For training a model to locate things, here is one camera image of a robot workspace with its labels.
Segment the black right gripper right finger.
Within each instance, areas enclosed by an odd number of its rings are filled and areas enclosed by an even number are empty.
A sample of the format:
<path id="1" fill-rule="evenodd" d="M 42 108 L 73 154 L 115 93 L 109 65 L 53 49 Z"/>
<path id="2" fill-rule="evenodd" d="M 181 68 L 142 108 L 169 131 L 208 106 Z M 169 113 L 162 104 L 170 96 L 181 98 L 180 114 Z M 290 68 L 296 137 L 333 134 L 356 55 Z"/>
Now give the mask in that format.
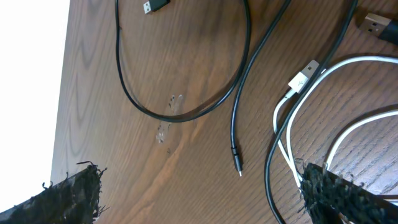
<path id="1" fill-rule="evenodd" d="M 309 163 L 301 181 L 304 206 L 313 223 L 397 223 L 397 206 L 334 173 Z"/>

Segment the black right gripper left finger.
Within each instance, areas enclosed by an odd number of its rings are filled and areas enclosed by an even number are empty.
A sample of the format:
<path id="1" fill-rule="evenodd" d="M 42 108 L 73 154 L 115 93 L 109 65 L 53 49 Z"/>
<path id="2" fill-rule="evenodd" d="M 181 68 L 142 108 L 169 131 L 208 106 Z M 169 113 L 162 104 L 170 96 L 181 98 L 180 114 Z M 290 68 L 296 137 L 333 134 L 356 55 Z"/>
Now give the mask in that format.
<path id="1" fill-rule="evenodd" d="M 1 223 L 94 223 L 106 210 L 100 205 L 105 170 L 90 161 L 82 171 L 1 212 Z"/>

